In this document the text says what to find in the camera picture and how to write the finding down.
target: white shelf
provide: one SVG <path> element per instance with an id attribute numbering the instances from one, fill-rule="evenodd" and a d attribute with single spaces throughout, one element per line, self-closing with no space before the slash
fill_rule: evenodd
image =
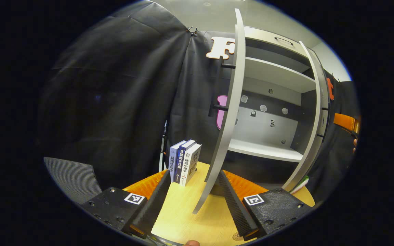
<path id="1" fill-rule="evenodd" d="M 288 162 L 300 162 L 302 159 L 302 155 L 289 146 L 260 145 L 234 138 L 230 140 L 228 150 Z"/>
<path id="2" fill-rule="evenodd" d="M 316 81 L 297 71 L 260 59 L 246 57 L 244 76 L 268 81 L 296 92 L 316 89 Z"/>

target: blue book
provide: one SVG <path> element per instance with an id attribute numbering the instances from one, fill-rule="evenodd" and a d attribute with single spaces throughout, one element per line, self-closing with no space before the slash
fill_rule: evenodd
<path id="1" fill-rule="evenodd" d="M 169 171 L 170 171 L 170 178 L 171 182 L 173 182 L 174 178 L 174 171 L 175 171 L 175 164 L 177 163 L 177 149 L 180 147 L 180 145 L 183 145 L 186 143 L 185 140 L 183 140 L 180 143 L 175 144 L 174 146 L 171 146 L 170 148 L 170 158 L 169 158 Z"/>
<path id="2" fill-rule="evenodd" d="M 177 149 L 177 164 L 174 171 L 174 182 L 180 183 L 180 174 L 182 173 L 182 164 L 185 151 L 188 148 L 191 148 L 195 143 L 195 140 L 189 139 L 186 143 L 180 145 L 179 149 Z"/>

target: letter f sign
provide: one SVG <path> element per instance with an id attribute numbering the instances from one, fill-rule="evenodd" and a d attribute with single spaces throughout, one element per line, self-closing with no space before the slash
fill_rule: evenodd
<path id="1" fill-rule="evenodd" d="M 206 53 L 206 57 L 220 59 L 220 56 L 223 56 L 223 59 L 227 60 L 229 59 L 229 55 L 225 54 L 226 50 L 229 51 L 229 54 L 233 54 L 235 52 L 235 39 L 212 37 L 212 40 L 214 40 L 212 50 L 211 52 Z"/>

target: white book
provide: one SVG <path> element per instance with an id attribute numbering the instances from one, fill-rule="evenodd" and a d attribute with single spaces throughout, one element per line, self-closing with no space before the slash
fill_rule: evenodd
<path id="1" fill-rule="evenodd" d="M 185 140 L 183 140 L 180 143 L 177 143 L 170 148 L 170 158 L 169 158 L 169 171 L 170 171 L 170 177 L 171 177 L 171 182 L 173 182 L 174 178 L 174 171 L 175 171 L 175 164 L 176 164 L 176 157 L 177 157 L 177 149 L 179 148 L 180 145 L 183 145 L 186 143 Z"/>
<path id="2" fill-rule="evenodd" d="M 182 174 L 180 176 L 180 185 L 185 186 L 195 173 L 195 169 L 200 155 L 201 145 L 195 144 L 185 151 L 183 159 Z"/>

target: light wood tabletop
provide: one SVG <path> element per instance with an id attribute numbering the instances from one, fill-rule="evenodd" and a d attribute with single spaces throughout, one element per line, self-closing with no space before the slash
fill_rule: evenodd
<path id="1" fill-rule="evenodd" d="M 223 196 L 210 194 L 200 211 L 192 213 L 203 189 L 209 165 L 198 162 L 197 171 L 185 187 L 172 183 L 152 234 L 167 240 L 185 244 L 197 240 L 202 246 L 234 246 L 245 243 L 235 237 L 237 229 Z M 309 206 L 314 200 L 303 187 L 294 194 Z"/>

